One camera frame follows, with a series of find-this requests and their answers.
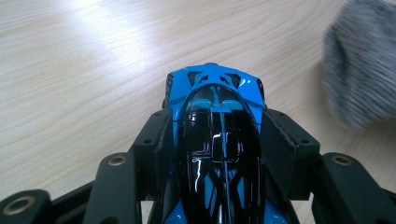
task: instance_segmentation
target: mounting hole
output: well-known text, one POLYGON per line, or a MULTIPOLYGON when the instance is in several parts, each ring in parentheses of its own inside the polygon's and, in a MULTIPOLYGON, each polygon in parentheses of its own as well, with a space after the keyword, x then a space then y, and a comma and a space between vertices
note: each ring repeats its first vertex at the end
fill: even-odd
POLYGON ((12 201, 7 204, 7 206, 3 209, 3 214, 7 216, 16 215, 28 209, 35 203, 34 196, 23 196, 19 199, 12 201))
POLYGON ((111 166, 118 166, 126 162, 126 157, 124 156, 115 156, 108 160, 108 164, 111 166))
POLYGON ((353 163, 352 160, 348 159, 347 157, 340 156, 340 155, 333 156, 332 161, 334 161, 335 163, 338 163, 340 165, 345 165, 345 166, 350 166, 353 163))
POLYGON ((119 219, 116 217, 107 217, 103 219, 100 224, 119 224, 119 219))

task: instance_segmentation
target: gray knitted glove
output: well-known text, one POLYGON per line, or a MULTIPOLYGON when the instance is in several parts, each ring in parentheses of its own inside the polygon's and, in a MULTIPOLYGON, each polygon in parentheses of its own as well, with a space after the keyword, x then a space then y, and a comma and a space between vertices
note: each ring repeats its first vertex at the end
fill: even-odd
POLYGON ((324 38, 332 113, 353 129, 396 118, 396 6, 352 0, 324 38))

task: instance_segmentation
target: wood grain surface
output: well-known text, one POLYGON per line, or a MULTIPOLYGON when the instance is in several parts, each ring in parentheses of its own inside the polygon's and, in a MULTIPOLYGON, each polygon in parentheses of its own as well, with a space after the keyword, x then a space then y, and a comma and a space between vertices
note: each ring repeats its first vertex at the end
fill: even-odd
MULTIPOLYGON (((270 108, 396 191, 396 121, 343 127, 323 93, 322 37, 344 0, 0 2, 0 200, 92 181, 161 109, 166 75, 219 63, 260 77, 270 108)), ((312 223, 309 203, 295 203, 312 223)))

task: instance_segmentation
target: blue toy car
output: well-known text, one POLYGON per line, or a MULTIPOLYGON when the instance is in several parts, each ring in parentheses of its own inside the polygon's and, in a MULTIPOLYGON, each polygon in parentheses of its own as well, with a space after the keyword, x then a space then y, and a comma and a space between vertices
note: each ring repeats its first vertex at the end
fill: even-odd
POLYGON ((262 82, 215 63, 168 75, 180 199, 165 223, 288 223, 265 197, 262 82))

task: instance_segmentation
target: toy car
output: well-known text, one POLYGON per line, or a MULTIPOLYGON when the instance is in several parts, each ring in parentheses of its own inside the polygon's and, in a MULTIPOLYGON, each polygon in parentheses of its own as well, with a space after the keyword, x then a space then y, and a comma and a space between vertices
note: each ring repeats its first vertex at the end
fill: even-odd
POLYGON ((262 82, 215 63, 166 79, 180 199, 165 223, 287 223, 265 197, 262 82))

